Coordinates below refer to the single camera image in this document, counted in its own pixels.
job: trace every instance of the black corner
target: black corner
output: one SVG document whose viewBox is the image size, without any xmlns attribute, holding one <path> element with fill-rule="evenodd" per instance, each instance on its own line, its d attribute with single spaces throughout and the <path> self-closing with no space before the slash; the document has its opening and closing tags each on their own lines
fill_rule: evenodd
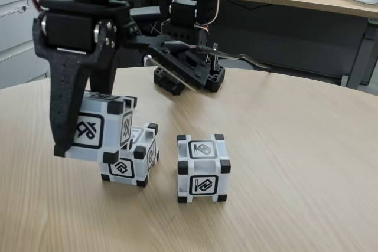
<svg viewBox="0 0 378 252">
<path fill-rule="evenodd" d="M 134 150 L 134 158 L 144 159 L 145 156 L 146 156 L 146 147 L 136 146 Z"/>
<path fill-rule="evenodd" d="M 157 125 L 156 123 L 150 123 L 148 125 L 148 128 L 155 130 L 155 135 L 157 135 L 159 132 L 159 125 Z"/>
<path fill-rule="evenodd" d="M 129 141 L 129 143 L 126 143 L 123 147 L 122 150 L 131 150 L 132 148 L 132 139 Z"/>
<path fill-rule="evenodd" d="M 179 202 L 179 203 L 187 203 L 188 202 L 188 197 L 186 197 L 186 196 L 177 196 L 177 202 Z"/>
<path fill-rule="evenodd" d="M 126 97 L 130 97 L 131 99 L 134 99 L 134 108 L 136 108 L 136 106 L 138 105 L 138 98 L 132 97 L 132 96 L 126 96 Z"/>
<path fill-rule="evenodd" d="M 136 181 L 136 186 L 138 186 L 138 187 L 146 187 L 147 183 L 148 183 L 148 176 L 146 176 L 146 179 L 144 179 L 143 181 L 137 180 Z"/>
<path fill-rule="evenodd" d="M 185 141 L 186 139 L 187 139 L 187 135 L 177 135 L 177 142 Z"/>
<path fill-rule="evenodd" d="M 130 109 L 131 108 L 131 103 L 132 103 L 132 100 L 126 99 L 125 100 L 125 108 Z"/>
<path fill-rule="evenodd" d="M 106 175 L 106 174 L 101 174 L 101 179 L 104 181 L 110 181 L 109 175 Z"/>
<path fill-rule="evenodd" d="M 218 195 L 218 202 L 226 202 L 227 201 L 227 194 L 226 195 Z"/>
<path fill-rule="evenodd" d="M 114 165 L 118 161 L 119 152 L 107 153 L 105 152 L 102 157 L 102 162 L 108 165 Z"/>
<path fill-rule="evenodd" d="M 107 103 L 107 113 L 108 114 L 115 114 L 115 115 L 122 114 L 123 113 L 123 103 L 116 101 L 116 100 L 112 100 L 112 101 L 108 102 Z"/>
<path fill-rule="evenodd" d="M 220 173 L 221 174 L 229 174 L 231 172 L 231 163 L 228 159 L 221 159 L 220 160 Z"/>
<path fill-rule="evenodd" d="M 177 162 L 177 174 L 187 175 L 189 172 L 188 161 L 178 161 Z"/>
<path fill-rule="evenodd" d="M 54 156 L 59 156 L 61 158 L 66 157 L 66 152 L 61 150 L 60 148 L 57 147 L 57 145 L 54 146 Z"/>
<path fill-rule="evenodd" d="M 224 140 L 223 134 L 215 134 L 215 140 Z"/>
</svg>

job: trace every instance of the gray floor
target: gray floor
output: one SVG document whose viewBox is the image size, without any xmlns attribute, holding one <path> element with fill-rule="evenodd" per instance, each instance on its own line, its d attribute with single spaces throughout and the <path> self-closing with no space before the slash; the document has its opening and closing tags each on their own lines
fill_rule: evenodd
<svg viewBox="0 0 378 252">
<path fill-rule="evenodd" d="M 240 60 L 220 60 L 220 64 L 228 67 L 228 68 L 238 68 L 238 69 L 250 69 L 253 70 L 253 68 L 246 62 L 240 61 Z M 336 84 L 334 80 L 328 79 L 326 77 L 319 78 L 318 76 L 312 76 L 308 73 L 299 73 L 296 71 L 290 72 L 286 71 L 284 72 L 287 75 L 293 75 L 293 76 L 300 76 L 303 78 L 310 78 L 314 80 L 324 81 L 326 83 Z M 368 86 L 360 85 L 359 91 L 363 91 L 365 93 L 373 94 L 375 96 L 378 96 L 378 64 L 373 72 L 372 79 L 370 80 L 370 84 Z"/>
</svg>

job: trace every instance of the round table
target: round table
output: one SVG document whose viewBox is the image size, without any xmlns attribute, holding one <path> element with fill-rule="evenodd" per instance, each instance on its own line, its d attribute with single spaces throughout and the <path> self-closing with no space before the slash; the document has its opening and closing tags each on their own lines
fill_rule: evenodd
<svg viewBox="0 0 378 252">
<path fill-rule="evenodd" d="M 218 93 L 174 97 L 153 68 L 118 70 L 134 125 L 159 124 L 145 189 L 53 156 L 50 81 L 0 90 L 0 251 L 377 251 L 378 97 L 227 69 Z M 177 135 L 224 134 L 226 202 L 177 203 Z"/>
</svg>

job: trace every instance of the drawer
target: drawer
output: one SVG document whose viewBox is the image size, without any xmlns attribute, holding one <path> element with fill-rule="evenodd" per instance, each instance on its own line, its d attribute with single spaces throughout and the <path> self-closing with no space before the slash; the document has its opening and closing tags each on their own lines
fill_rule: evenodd
<svg viewBox="0 0 378 252">
<path fill-rule="evenodd" d="M 32 23 L 33 14 L 27 0 L 0 6 L 0 53 L 32 40 Z"/>
<path fill-rule="evenodd" d="M 35 55 L 32 41 L 0 54 L 0 89 L 26 83 L 47 72 L 48 61 Z"/>
</svg>

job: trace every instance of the white cube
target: white cube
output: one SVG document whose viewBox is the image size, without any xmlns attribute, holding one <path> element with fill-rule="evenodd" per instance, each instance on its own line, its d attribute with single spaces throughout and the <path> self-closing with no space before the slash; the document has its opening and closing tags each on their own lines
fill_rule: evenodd
<svg viewBox="0 0 378 252">
<path fill-rule="evenodd" d="M 224 136 L 192 140 L 190 135 L 178 135 L 177 146 L 178 202 L 192 202 L 193 197 L 203 196 L 211 196 L 213 202 L 225 201 L 231 164 Z"/>
<path fill-rule="evenodd" d="M 132 139 L 121 150 L 119 160 L 115 164 L 100 162 L 102 180 L 146 187 L 149 172 L 159 161 L 157 133 L 158 125 L 155 123 L 133 126 Z"/>
<path fill-rule="evenodd" d="M 131 138 L 136 97 L 85 92 L 72 147 L 65 156 L 115 164 Z"/>
</svg>

